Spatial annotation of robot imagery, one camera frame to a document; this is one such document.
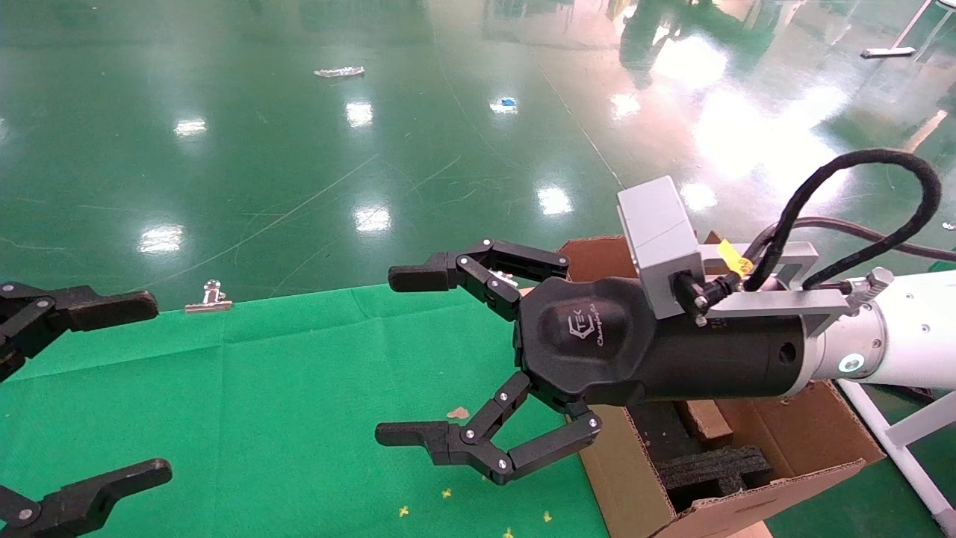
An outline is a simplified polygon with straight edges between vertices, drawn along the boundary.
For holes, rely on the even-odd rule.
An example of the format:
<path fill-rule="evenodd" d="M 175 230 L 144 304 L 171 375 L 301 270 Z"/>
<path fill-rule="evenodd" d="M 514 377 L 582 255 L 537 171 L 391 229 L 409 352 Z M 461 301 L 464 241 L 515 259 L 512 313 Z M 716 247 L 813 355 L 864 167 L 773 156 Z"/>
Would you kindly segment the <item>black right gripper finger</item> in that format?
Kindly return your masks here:
<path fill-rule="evenodd" d="M 395 265 L 388 285 L 397 293 L 438 292 L 461 288 L 505 321 L 515 321 L 522 301 L 505 275 L 544 282 L 567 278 L 570 262 L 553 251 L 482 239 L 463 250 L 431 255 L 422 265 Z"/>
<path fill-rule="evenodd" d="M 375 440 L 386 447 L 423 447 L 434 466 L 469 466 L 505 486 L 587 448 L 602 430 L 597 413 L 582 401 L 571 401 L 557 406 L 568 419 L 566 424 L 511 450 L 497 447 L 493 436 L 533 388 L 525 372 L 515 372 L 465 425 L 441 420 L 385 422 L 376 426 Z"/>

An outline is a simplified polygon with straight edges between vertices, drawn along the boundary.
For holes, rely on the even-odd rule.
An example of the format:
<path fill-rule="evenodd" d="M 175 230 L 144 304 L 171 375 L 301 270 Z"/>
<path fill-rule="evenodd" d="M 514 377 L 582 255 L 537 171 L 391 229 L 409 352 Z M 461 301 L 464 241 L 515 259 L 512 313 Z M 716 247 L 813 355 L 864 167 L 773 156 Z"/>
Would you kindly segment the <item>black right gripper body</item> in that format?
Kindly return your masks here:
<path fill-rule="evenodd" d="M 658 319 L 636 278 L 547 279 L 515 323 L 519 368 L 552 406 L 781 396 L 806 347 L 798 316 Z"/>

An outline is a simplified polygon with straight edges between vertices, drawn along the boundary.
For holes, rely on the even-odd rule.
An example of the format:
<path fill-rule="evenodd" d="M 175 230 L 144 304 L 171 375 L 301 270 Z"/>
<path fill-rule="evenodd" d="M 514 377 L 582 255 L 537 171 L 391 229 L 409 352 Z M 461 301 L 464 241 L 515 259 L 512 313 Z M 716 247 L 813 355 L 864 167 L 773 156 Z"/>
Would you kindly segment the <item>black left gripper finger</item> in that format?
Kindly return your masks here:
<path fill-rule="evenodd" d="M 78 537 L 105 525 L 123 498 L 172 479 L 167 460 L 146 460 L 61 487 L 40 501 L 1 487 L 2 537 Z"/>
<path fill-rule="evenodd" d="M 155 319 L 148 291 L 103 296 L 88 285 L 45 290 L 20 282 L 1 286 L 1 381 L 64 333 L 89 333 Z"/>

